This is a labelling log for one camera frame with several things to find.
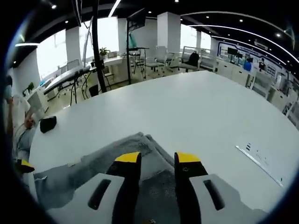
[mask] person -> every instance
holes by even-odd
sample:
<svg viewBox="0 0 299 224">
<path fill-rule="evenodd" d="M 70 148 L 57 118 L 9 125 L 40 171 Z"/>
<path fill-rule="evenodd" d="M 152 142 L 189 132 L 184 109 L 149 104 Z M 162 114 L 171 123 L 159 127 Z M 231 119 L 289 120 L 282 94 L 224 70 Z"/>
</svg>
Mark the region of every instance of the person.
<svg viewBox="0 0 299 224">
<path fill-rule="evenodd" d="M 262 71 L 262 70 L 266 71 L 265 59 L 262 58 L 262 61 L 259 63 L 258 67 L 259 67 L 260 71 Z"/>
<path fill-rule="evenodd" d="M 23 96 L 12 96 L 12 85 L 12 78 L 7 76 L 3 102 L 4 124 L 11 140 L 13 159 L 28 161 L 36 128 L 33 126 L 30 104 Z"/>
</svg>

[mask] black pole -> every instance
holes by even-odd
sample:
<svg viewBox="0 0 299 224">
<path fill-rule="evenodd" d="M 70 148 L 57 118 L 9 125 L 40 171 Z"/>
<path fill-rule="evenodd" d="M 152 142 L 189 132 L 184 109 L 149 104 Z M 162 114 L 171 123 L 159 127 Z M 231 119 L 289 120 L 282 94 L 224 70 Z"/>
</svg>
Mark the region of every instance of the black pole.
<svg viewBox="0 0 299 224">
<path fill-rule="evenodd" d="M 94 63 L 97 68 L 98 80 L 102 89 L 102 92 L 107 92 L 105 81 L 104 81 L 104 61 L 100 59 L 99 53 L 99 43 L 98 43 L 98 5 L 99 0 L 94 0 L 93 5 L 93 54 L 94 54 Z"/>
<path fill-rule="evenodd" d="M 128 80 L 131 85 L 131 65 L 129 57 L 129 20 L 127 19 L 127 68 L 128 68 Z"/>
</svg>

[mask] white shirt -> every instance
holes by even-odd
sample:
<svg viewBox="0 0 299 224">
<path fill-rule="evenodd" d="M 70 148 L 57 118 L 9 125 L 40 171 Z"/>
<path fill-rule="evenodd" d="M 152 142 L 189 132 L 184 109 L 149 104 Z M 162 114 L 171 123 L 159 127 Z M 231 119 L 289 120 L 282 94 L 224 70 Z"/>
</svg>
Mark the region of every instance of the white shirt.
<svg viewBox="0 0 299 224">
<path fill-rule="evenodd" d="M 8 120 L 8 104 L 4 102 L 4 124 L 7 127 Z M 30 104 L 27 100 L 20 95 L 13 96 L 13 108 L 12 108 L 12 118 L 13 118 L 13 146 L 16 149 L 17 143 L 19 141 L 20 136 L 26 131 L 26 127 L 24 125 L 25 114 L 29 111 Z"/>
</svg>

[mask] white pillar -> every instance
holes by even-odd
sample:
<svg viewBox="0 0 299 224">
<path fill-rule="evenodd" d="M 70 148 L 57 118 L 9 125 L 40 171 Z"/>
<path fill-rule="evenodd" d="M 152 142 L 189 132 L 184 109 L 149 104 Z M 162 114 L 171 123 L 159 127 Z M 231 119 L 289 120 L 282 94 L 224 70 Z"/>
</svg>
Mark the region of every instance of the white pillar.
<svg viewBox="0 0 299 224">
<path fill-rule="evenodd" d="M 168 52 L 180 52 L 181 16 L 162 13 L 157 17 L 158 46 L 167 47 Z"/>
<path fill-rule="evenodd" d="M 80 55 L 79 27 L 66 30 L 65 45 L 67 61 L 71 62 L 78 59 L 79 63 L 81 63 L 82 56 Z"/>
</svg>

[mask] floor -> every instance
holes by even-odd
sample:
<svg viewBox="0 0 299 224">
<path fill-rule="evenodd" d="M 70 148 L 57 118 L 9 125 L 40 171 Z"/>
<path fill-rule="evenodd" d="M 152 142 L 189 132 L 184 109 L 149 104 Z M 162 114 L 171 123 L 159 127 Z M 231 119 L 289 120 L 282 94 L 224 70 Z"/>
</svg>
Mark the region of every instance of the floor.
<svg viewBox="0 0 299 224">
<path fill-rule="evenodd" d="M 179 74 L 182 72 L 185 72 L 185 69 L 180 69 L 180 71 L 179 71 L 177 68 L 174 68 L 173 72 L 171 72 L 169 70 L 165 70 L 164 73 L 161 73 L 160 75 L 158 75 L 157 72 L 154 72 L 150 68 L 147 67 L 146 68 L 146 80 L 160 78 L 160 77 L 164 77 L 164 76 L 176 75 L 176 74 Z M 132 78 L 133 84 L 144 81 L 139 68 L 136 69 L 135 74 L 131 74 L 131 78 Z M 113 90 L 116 90 L 116 89 L 121 88 L 126 85 L 128 85 L 128 82 L 115 84 L 115 85 L 111 86 L 111 89 L 109 87 L 107 87 L 107 91 L 113 91 Z M 90 96 L 88 90 L 86 91 L 86 93 L 87 93 L 88 98 L 90 98 L 91 96 Z M 72 97 L 72 101 L 73 101 L 72 104 L 74 104 L 75 103 L 74 96 Z M 81 88 L 77 88 L 77 103 L 79 104 L 82 101 L 84 101 L 82 90 L 81 90 Z M 48 108 L 47 112 L 45 113 L 45 116 L 51 116 L 51 115 L 55 114 L 56 112 L 69 107 L 70 103 L 71 103 L 71 86 L 61 90 L 58 93 L 58 95 L 54 99 L 50 100 L 48 103 L 49 103 L 49 108 Z"/>
</svg>

